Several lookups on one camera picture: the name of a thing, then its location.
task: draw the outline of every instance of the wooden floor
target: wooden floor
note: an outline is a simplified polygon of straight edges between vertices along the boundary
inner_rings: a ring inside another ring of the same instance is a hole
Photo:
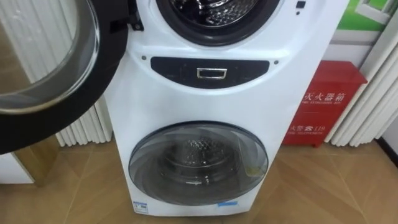
[[[376,143],[283,147],[250,212],[156,218],[133,212],[111,142],[63,150],[44,187],[1,185],[0,223],[398,224],[398,169]]]

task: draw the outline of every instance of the round door window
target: round door window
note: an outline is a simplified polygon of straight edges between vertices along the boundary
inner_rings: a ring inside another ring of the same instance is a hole
[[[157,0],[170,27],[196,44],[239,42],[260,29],[280,0]]]
[[[223,123],[182,123],[144,138],[129,174],[146,195],[176,205],[211,205],[257,186],[268,168],[253,134]]]
[[[32,113],[70,96],[99,41],[91,1],[0,1],[0,113]]]

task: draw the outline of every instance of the green sign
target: green sign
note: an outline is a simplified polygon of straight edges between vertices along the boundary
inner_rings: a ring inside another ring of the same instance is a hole
[[[398,0],[351,0],[338,29],[383,31],[397,8]]]

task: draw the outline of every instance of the washing machine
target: washing machine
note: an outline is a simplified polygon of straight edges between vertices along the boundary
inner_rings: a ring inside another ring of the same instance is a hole
[[[250,210],[348,1],[136,3],[105,94],[134,211]]]
[[[347,3],[1,1],[1,68],[14,51],[33,75],[5,85],[23,73],[0,73],[0,154],[65,128],[107,89],[137,213],[246,212]]]

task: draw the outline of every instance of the door glass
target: door glass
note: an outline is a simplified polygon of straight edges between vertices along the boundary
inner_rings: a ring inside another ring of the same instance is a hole
[[[89,0],[0,0],[0,113],[30,113],[72,94],[98,42]]]
[[[259,0],[169,0],[184,19],[200,27],[224,27],[242,19]]]
[[[133,150],[129,173],[138,189],[177,205],[232,200],[260,183],[268,168],[251,133],[220,123],[185,123],[151,134]]]

